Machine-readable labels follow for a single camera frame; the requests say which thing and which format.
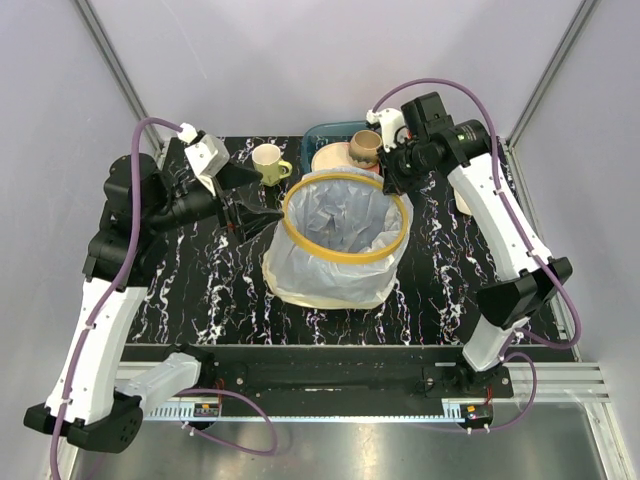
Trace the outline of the roll of cream trash bags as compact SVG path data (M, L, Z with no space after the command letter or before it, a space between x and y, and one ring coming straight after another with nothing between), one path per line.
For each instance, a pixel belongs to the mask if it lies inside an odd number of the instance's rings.
M472 216L472 212L460 192L454 189L454 200L456 209L463 215Z

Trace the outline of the cream translucent trash bag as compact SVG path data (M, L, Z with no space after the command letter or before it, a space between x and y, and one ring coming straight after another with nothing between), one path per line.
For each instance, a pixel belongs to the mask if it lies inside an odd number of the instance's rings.
M381 176L338 168L289 189L262 261L282 301L324 310L372 309L389 296L407 249L413 206L385 195Z

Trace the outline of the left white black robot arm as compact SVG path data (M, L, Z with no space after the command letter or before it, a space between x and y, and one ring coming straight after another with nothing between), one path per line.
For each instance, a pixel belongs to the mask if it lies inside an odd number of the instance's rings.
M216 384L214 355L186 344L170 347L165 360L133 380L116 382L133 317L167 253L162 235L217 217L221 227L245 242L282 217L278 210L228 197L229 191L261 180L250 167L227 161L212 190L195 183L177 193L151 156L140 155L137 164L137 182L131 178L130 156L110 166L99 231L83 267L72 345L49 398L28 408L23 420L32 430L86 451L124 451L151 411L183 390L203 396Z

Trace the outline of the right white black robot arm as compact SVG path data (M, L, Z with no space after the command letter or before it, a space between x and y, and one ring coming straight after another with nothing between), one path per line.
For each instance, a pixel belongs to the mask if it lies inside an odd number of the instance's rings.
M378 129L377 154L387 194L413 190L439 173L466 203L495 263L497 282L480 289L480 319L444 384L466 396L483 393L497 376L508 345L573 272L528 223L497 158L496 139L478 120L457 123L433 92L399 109L370 110Z

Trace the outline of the beige brown ceramic mug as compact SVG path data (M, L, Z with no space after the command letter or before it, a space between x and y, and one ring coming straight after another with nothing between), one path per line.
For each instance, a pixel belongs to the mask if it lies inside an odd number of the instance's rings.
M362 168L371 168L378 164L378 149L382 139L372 130L356 132L349 142L349 156L354 164Z

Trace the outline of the yellow green ceramic mug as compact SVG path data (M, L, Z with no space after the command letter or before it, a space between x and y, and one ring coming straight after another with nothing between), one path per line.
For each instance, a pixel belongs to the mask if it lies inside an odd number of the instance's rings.
M288 178L293 166L282 158L282 153L277 145L265 143L255 147L251 154L254 169L262 175L261 183L272 187L281 180Z

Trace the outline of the cream pink floral plate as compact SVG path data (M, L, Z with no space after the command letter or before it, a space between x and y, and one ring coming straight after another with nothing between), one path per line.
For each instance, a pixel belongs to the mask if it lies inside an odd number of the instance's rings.
M355 160L350 153L348 142L335 142L320 148L311 160L311 171L356 167L375 174L380 173L378 164Z

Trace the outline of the teal plastic basket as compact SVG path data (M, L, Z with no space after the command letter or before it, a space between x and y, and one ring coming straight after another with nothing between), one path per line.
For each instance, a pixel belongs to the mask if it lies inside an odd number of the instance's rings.
M335 142L350 142L353 135L365 130L364 121L326 123L309 129L301 141L300 163L305 173L311 173L311 160L322 147Z

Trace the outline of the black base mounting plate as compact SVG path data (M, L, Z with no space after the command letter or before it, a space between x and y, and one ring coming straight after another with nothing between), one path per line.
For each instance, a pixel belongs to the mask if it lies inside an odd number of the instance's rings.
M446 346L199 346L227 387L388 390L443 398L508 399L506 367L475 373L462 349Z

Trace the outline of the left connector box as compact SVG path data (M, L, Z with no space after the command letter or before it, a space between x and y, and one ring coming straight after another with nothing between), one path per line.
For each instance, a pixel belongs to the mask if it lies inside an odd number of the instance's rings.
M221 413L221 406L218 403L201 403L196 402L193 407L193 416L196 419L214 419L218 418Z

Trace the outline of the connector box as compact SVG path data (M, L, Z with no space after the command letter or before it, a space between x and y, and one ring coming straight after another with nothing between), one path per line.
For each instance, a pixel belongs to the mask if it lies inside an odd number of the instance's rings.
M218 418L221 413L221 406L218 403L201 403L196 402L193 407L193 416L196 419L214 419Z
M489 429L494 419L494 409L490 403L463 405L461 414L461 426L466 430Z

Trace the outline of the right connector box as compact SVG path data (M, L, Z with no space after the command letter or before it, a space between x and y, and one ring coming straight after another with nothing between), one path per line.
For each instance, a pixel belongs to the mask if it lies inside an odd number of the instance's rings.
M463 405L461 414L461 426L466 430L489 429L494 419L494 409L490 403Z

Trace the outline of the aluminium frame rail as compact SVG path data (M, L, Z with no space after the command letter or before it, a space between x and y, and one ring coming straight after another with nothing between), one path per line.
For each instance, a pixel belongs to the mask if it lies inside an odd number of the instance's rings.
M220 372L227 387L251 394L278 388L304 392L369 393L398 391L435 396L449 401L480 399L482 390L463 393L444 385L446 364L421 367L377 362L324 363L305 373L301 365L251 366L244 373ZM520 360L501 368L492 379L493 398L524 402L530 394L540 403L607 402L609 394L600 368L590 363L551 362L529 365Z

